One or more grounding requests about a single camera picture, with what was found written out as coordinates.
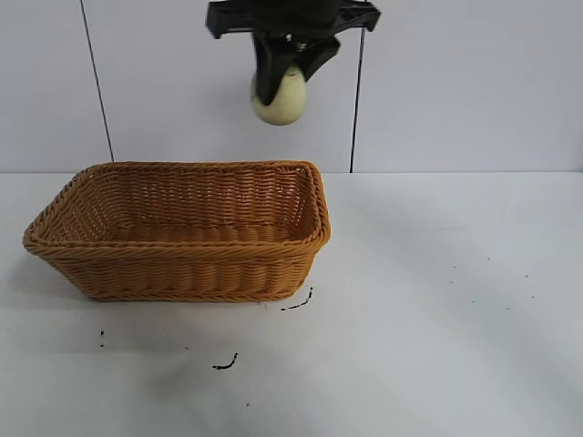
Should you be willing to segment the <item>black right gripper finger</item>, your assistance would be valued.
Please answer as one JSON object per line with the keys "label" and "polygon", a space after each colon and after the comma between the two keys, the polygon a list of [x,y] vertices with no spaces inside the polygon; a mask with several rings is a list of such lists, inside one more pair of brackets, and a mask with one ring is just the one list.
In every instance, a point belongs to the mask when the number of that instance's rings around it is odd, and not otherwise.
{"label": "black right gripper finger", "polygon": [[253,45],[256,58],[255,94],[263,105],[270,105],[292,64],[292,44],[282,36],[254,33]]}
{"label": "black right gripper finger", "polygon": [[311,78],[324,64],[335,57],[341,47],[336,37],[310,41],[297,52],[297,66],[305,78]]}

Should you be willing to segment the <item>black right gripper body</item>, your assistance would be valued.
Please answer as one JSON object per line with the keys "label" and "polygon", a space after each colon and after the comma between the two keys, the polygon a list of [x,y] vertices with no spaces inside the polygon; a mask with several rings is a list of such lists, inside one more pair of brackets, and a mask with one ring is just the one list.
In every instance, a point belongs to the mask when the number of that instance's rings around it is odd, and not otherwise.
{"label": "black right gripper body", "polygon": [[216,39],[252,32],[324,39],[352,28],[372,32],[380,16],[364,1],[212,1],[206,27]]}

